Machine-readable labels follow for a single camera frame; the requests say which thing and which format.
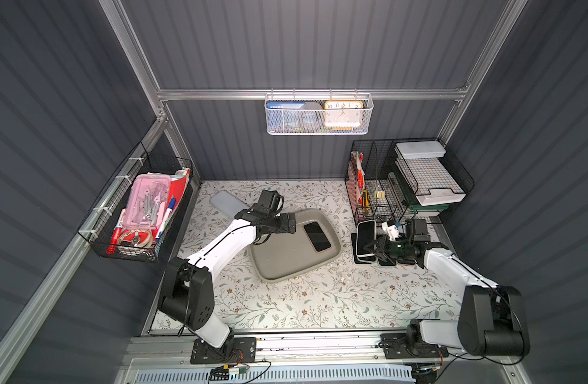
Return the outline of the black phone pink case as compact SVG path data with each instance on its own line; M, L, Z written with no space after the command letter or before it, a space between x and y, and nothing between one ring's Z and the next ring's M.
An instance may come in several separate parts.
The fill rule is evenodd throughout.
M395 261L393 261L391 259L388 259L388 260L385 260L385 259L377 259L377 262L382 267L394 267L394 266L397 265L397 262L395 262Z
M354 261L356 264L370 264L375 262L375 256L359 257L356 255Z

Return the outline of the beige plastic storage tray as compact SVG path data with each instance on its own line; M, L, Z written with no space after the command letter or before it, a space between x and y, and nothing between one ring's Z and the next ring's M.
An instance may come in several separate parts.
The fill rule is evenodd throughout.
M337 259L342 252L340 238L324 212L306 209L295 213L294 234L273 235L266 243L250 246L249 252L257 275L265 283L278 283L307 273ZM332 247L316 252L303 226L318 222Z

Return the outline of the black phone cream case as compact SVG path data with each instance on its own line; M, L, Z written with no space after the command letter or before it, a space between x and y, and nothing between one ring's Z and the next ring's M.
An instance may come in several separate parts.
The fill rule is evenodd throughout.
M356 234L356 256L358 258L372 257L375 250L375 240L375 220L359 222Z

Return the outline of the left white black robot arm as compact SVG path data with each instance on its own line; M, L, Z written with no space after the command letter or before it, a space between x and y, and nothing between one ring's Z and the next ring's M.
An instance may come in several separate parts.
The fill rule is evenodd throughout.
M263 190L259 200L237 212L207 246L171 259L164 273L157 308L214 349L230 349L233 331L215 314L214 281L233 258L263 237L296 232L294 214L284 213L284 197Z

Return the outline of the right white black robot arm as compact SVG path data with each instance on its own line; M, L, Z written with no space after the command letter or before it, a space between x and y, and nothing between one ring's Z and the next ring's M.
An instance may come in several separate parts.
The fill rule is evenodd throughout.
M522 361L530 352L524 299L513 286L500 285L465 264L444 243L434 242L423 219L408 220L404 230L391 221L356 246L381 262L417 266L437 275L460 299L455 321L414 319L405 344L463 350L474 357Z

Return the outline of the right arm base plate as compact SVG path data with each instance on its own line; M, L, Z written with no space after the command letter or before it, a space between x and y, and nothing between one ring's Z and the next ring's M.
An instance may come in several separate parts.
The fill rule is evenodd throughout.
M446 347L426 342L412 342L405 333L381 334L378 347L383 351L386 359L446 358L448 356Z

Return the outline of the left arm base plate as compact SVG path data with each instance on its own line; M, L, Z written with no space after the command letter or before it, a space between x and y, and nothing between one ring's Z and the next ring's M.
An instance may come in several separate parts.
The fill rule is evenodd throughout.
M216 348L197 339L191 352L192 365L253 363L257 351L257 339L251 337L234 337Z

